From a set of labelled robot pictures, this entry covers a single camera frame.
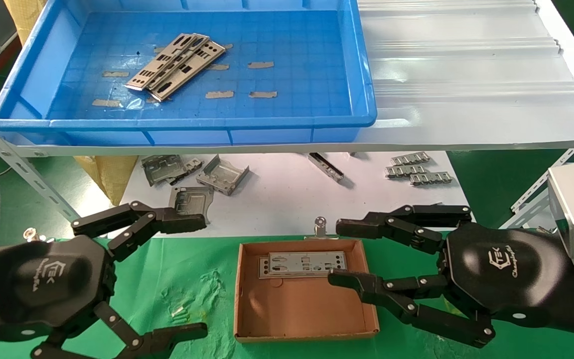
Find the rectangular hole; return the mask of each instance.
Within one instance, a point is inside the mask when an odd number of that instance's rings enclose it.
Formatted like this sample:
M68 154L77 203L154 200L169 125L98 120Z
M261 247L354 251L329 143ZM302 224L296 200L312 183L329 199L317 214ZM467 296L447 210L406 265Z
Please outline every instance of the rectangular hole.
M178 45L178 43L180 43L183 39L185 38L185 35L181 36L180 38L178 38L176 41L174 41L174 45Z
M18 168L19 168L21 171L23 171L23 173L29 173L28 170L26 170L25 168L23 168L22 164L20 164L20 163L18 163L18 162L16 162L15 164L16 164L16 166L18 166Z

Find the green cloth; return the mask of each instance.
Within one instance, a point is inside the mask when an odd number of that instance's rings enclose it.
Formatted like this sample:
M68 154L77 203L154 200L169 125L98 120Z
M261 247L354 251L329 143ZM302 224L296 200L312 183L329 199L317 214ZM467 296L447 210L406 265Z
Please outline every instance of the green cloth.
M378 308L381 332L373 339L242 345L233 338L233 298L239 244L280 238L151 239L117 264L110 304L139 332L205 321L205 339L179 344L173 359L521 359L574 358L574 334L494 322L497 337L482 350L402 325ZM385 278L434 274L435 257L385 239L364 241L372 273ZM444 300L425 301L446 309ZM0 359L27 359L41 339L0 343ZM111 359L123 343L100 321L64 349Z

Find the white table surface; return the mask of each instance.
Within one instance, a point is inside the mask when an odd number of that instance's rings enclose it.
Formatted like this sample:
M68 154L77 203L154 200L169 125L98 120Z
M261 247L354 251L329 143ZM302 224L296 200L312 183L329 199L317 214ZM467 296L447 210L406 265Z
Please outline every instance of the white table surface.
M390 158L406 153L376 152L324 153L344 172L338 184L316 168L306 156L296 153L230 154L221 159L249 173L230 196L214 192L214 202L207 216L210 225L187 234L157 234L161 237L230 237L312 234L314 219L324 216L328 232L334 232L339 218L364 218L369 211L389 212L405 204L468 205L458 184L446 152L428 152L431 172L448 171L450 184L410 186L408 178L391 180L384 177ZM194 156L185 156L188 161ZM212 155L196 155L207 163ZM177 186L201 186L196 174ZM139 200L152 207L168 206L171 186L166 183L150 187L141 166L135 166L122 203Z

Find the floor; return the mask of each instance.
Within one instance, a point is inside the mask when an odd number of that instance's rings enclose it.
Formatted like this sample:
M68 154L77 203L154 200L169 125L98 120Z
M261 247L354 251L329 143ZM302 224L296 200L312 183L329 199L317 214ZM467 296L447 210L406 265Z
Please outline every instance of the floor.
M574 32L574 0L555 0ZM11 63L0 73L0 87ZM563 150L449 152L456 175L478 222L498 227L510 218L510 206L563 152ZM107 199L71 157L31 159L39 172L82 214L107 206ZM7 165L0 159L0 172ZM484 173L495 173L488 176ZM0 244L17 243L23 230L36 227L41 234L69 237L67 221L35 193L15 172L0 177L2 210Z

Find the metal clip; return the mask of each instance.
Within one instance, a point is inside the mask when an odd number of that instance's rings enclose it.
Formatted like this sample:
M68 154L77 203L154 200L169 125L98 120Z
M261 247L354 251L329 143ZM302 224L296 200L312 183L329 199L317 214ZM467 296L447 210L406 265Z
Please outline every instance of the metal clip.
M386 178L409 177L410 175L417 175L418 173L428 173L428 171L424 170L424 166L421 165L394 166L385 168Z
M424 162L428 162L431 159L426 152L416 152L410 153L408 155L402 155L398 157L393 157L391 159L391 164L394 166L408 166L417 165Z
M453 177L449 176L447 172L436 172L411 175L410 179L412 186L420 186L422 184L451 183Z

